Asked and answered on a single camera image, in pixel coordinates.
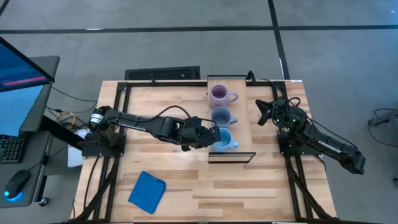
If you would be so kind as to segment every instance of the desk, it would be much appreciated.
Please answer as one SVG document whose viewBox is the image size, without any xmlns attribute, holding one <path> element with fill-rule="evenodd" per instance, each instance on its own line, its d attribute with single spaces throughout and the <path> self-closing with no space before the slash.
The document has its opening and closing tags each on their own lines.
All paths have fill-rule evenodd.
<svg viewBox="0 0 398 224">
<path fill-rule="evenodd" d="M 43 68 L 49 75 L 55 77 L 60 57 L 32 57 L 30 58 L 34 63 Z M 49 99 L 52 84 L 43 86 L 40 95 L 37 97 L 32 109 L 23 122 L 20 131 L 29 133 L 28 144 L 26 145 L 24 158 L 19 164 L 1 164 L 0 169 L 0 189 L 4 189 L 8 180 L 19 170 L 29 169 L 34 164 L 38 163 L 44 157 L 47 144 L 50 141 L 51 135 L 48 131 L 37 131 L 40 127 L 45 105 Z M 0 208 L 8 207 L 23 207 L 32 203 L 35 190 L 40 182 L 41 166 L 35 166 L 30 170 L 30 179 L 26 183 L 22 197 L 15 202 L 8 202 L 2 195 L 0 198 Z"/>
<path fill-rule="evenodd" d="M 248 164 L 209 164 L 209 148 L 182 152 L 180 146 L 160 142 L 147 133 L 129 129 L 126 150 L 120 158 L 111 222 L 295 220 L 285 161 L 279 154 L 276 138 L 278 129 L 272 122 L 264 126 L 257 125 L 261 114 L 254 101 L 272 101 L 271 88 L 263 86 L 248 89 L 245 88 L 244 80 L 214 82 L 227 84 L 230 90 L 238 91 L 240 103 L 230 104 L 228 108 L 234 116 L 238 116 L 238 124 L 245 126 L 250 132 L 237 130 L 237 126 L 232 126 L 231 132 L 234 138 L 240 141 L 239 151 L 256 152 L 256 156 Z M 103 82 L 98 106 L 114 104 L 117 83 Z M 286 81 L 285 84 L 289 98 L 300 97 L 300 107 L 309 114 L 303 83 Z M 208 118 L 211 110 L 207 98 L 206 87 L 132 87 L 127 112 L 151 117 L 170 105 L 180 105 L 192 116 Z M 121 97 L 119 111 L 123 99 L 124 97 Z M 181 111 L 175 109 L 163 115 L 185 117 Z M 322 163 L 313 156 L 302 156 L 302 160 L 309 191 L 326 212 L 335 216 Z M 95 158 L 88 158 L 83 163 L 75 197 L 76 214 L 83 211 L 85 190 L 94 161 Z M 94 169 L 88 202 L 98 189 L 101 164 L 102 159 Z M 142 171 L 164 180 L 167 185 L 167 190 L 153 215 L 127 201 Z M 300 191 L 297 191 L 301 214 L 304 217 L 303 199 Z M 107 199 L 108 195 L 105 193 L 100 218 L 104 217 Z"/>
</svg>

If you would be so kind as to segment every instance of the gray floor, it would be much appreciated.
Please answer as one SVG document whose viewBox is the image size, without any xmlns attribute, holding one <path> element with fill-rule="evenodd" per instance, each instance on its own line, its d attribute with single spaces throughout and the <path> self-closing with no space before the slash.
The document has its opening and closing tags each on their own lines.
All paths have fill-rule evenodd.
<svg viewBox="0 0 398 224">
<path fill-rule="evenodd" d="M 10 0 L 0 29 L 270 25 L 265 0 Z M 395 1 L 277 0 L 282 26 L 398 24 Z M 282 31 L 291 79 L 304 81 L 313 118 L 353 141 L 366 156 L 366 173 L 352 175 L 326 158 L 337 214 L 345 220 L 396 223 L 398 149 L 373 141 L 367 122 L 376 108 L 397 108 L 398 30 Z M 59 55 L 55 86 L 87 99 L 103 80 L 123 79 L 129 68 L 199 65 L 211 74 L 280 79 L 273 31 L 150 34 L 2 35 L 28 56 Z M 51 107 L 82 111 L 82 103 L 52 92 Z M 372 130 L 398 144 L 388 125 Z M 50 223 L 69 217 L 78 170 L 51 177 L 48 207 L 2 209 L 2 223 Z"/>
</svg>

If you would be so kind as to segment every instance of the light blue mug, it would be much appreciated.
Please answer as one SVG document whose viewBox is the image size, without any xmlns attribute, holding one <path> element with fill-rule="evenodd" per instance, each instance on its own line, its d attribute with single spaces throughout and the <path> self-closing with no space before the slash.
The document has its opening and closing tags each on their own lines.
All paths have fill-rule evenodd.
<svg viewBox="0 0 398 224">
<path fill-rule="evenodd" d="M 231 131 L 228 129 L 220 128 L 220 136 L 221 140 L 212 145 L 214 151 L 223 152 L 230 148 L 236 149 L 239 146 L 239 143 L 234 141 Z"/>
<path fill-rule="evenodd" d="M 232 117 L 231 112 L 224 107 L 215 108 L 211 112 L 211 119 L 221 128 L 226 128 L 229 125 L 238 122 L 238 119 Z"/>
</svg>

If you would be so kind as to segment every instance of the wooden tabletop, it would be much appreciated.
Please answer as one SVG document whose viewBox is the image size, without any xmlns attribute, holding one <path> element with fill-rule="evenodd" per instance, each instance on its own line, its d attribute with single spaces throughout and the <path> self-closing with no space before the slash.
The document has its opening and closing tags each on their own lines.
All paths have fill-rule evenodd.
<svg viewBox="0 0 398 224">
<path fill-rule="evenodd" d="M 103 82 L 98 106 L 113 105 L 117 83 Z M 208 85 L 211 87 L 217 83 L 239 93 L 239 100 L 227 106 L 239 119 L 229 128 L 239 142 L 238 149 L 231 151 L 256 152 L 256 156 L 248 164 L 209 164 L 210 147 L 182 152 L 180 146 L 160 142 L 148 133 L 129 129 L 126 150 L 120 159 L 112 222 L 295 220 L 285 161 L 279 154 L 276 138 L 278 129 L 272 122 L 264 126 L 257 124 L 261 114 L 254 101 L 272 101 L 271 88 L 246 87 L 244 80 L 209 80 Z M 310 114 L 303 83 L 290 80 L 285 83 L 289 98 L 299 97 L 300 107 Z M 192 116 L 209 118 L 211 109 L 206 91 L 206 87 L 199 86 L 132 87 L 128 113 L 151 117 L 170 105 L 179 105 Z M 163 116 L 186 118 L 176 108 Z M 314 156 L 302 156 L 302 160 L 309 191 L 326 212 L 335 216 L 323 164 Z M 83 163 L 75 197 L 76 214 L 83 210 L 87 181 L 94 161 L 95 158 L 89 158 Z M 88 202 L 98 189 L 101 166 L 102 159 L 93 173 Z M 142 171 L 164 180 L 167 186 L 154 214 L 127 201 Z M 305 217 L 303 198 L 298 189 L 297 192 L 301 214 Z M 106 192 L 99 217 L 104 217 L 107 198 Z"/>
</svg>

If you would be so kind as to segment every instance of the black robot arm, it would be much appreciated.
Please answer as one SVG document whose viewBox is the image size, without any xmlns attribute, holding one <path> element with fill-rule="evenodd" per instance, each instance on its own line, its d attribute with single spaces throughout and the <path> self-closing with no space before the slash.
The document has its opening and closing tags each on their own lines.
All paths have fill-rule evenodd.
<svg viewBox="0 0 398 224">
<path fill-rule="evenodd" d="M 336 159 L 346 170 L 353 174 L 364 174 L 365 157 L 351 144 L 343 144 L 326 134 L 321 133 L 310 122 L 303 109 L 290 106 L 289 100 L 280 97 L 275 102 L 256 100 L 262 116 L 259 125 L 271 119 L 275 125 L 288 131 L 289 145 L 298 148 L 306 145 L 333 159 Z"/>
<path fill-rule="evenodd" d="M 202 120 L 197 116 L 187 119 L 169 116 L 146 118 L 122 113 L 113 110 L 110 106 L 102 106 L 95 109 L 91 115 L 89 122 L 91 136 L 86 137 L 85 142 L 91 144 L 94 141 L 110 148 L 117 147 L 118 137 L 114 134 L 114 130 L 122 126 L 147 132 L 160 141 L 180 145 L 183 151 L 189 151 L 190 147 L 199 149 L 220 140 L 218 127 L 206 128 L 201 125 Z"/>
</svg>

